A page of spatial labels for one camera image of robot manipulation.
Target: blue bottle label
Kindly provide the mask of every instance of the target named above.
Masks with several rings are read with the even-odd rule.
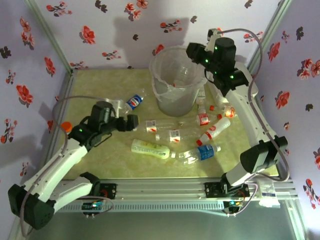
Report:
[[[201,160],[211,158],[215,155],[214,149],[210,144],[204,145],[204,146],[198,146],[198,150],[201,155]]]
[[[142,98],[139,95],[134,95],[129,101],[126,102],[132,110],[142,103]]]

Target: clear plastic bucket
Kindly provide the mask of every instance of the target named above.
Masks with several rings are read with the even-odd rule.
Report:
[[[160,51],[152,59],[149,70],[158,107],[172,117],[189,113],[199,88],[207,82],[203,77],[204,67],[191,62],[186,48],[181,46]]]

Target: wallpaper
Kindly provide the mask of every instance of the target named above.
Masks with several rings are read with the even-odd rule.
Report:
[[[285,150],[310,239],[320,239],[320,2],[295,0],[265,53],[256,84]]]
[[[66,70],[23,1],[1,1],[0,29],[0,239],[6,240],[15,218],[8,190],[39,169]]]
[[[33,0],[70,67],[147,68],[164,48],[207,43],[211,28],[247,28],[262,39],[280,0]],[[257,44],[229,33],[237,60],[248,63]]]

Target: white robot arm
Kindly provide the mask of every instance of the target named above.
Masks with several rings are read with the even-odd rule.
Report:
[[[207,40],[207,46],[190,43],[186,53],[194,63],[205,67],[205,76],[207,72],[212,74],[213,81],[208,79],[209,84],[214,84],[221,91],[222,96],[235,107],[251,146],[240,155],[239,164],[222,175],[221,188],[227,194],[240,189],[252,175],[277,164],[280,155],[267,133],[281,151],[284,151],[288,142],[284,136],[277,136],[268,125],[254,98],[248,96],[249,84],[253,79],[246,66],[235,61],[234,41],[228,37],[222,37],[217,29],[208,31]],[[266,130],[262,128],[257,115]]]
[[[123,117],[115,116],[111,103],[98,101],[93,106],[91,115],[73,127],[65,148],[60,148],[51,160],[22,186],[14,184],[9,189],[12,213],[20,217],[23,208],[23,220],[39,230],[59,209],[74,200],[87,195],[99,196],[100,180],[89,172],[82,173],[76,180],[66,185],[59,187],[57,185],[93,147],[108,139],[107,137],[101,141],[103,135],[111,137],[114,130],[132,131],[139,124],[136,115],[129,114],[127,121]]]

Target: bottle cap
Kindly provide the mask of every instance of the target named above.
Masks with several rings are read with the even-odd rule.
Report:
[[[64,121],[61,123],[61,127],[67,132],[70,133],[72,130],[72,124],[69,121]]]
[[[201,146],[202,145],[202,141],[199,139],[196,141],[196,144],[198,144],[198,146]]]

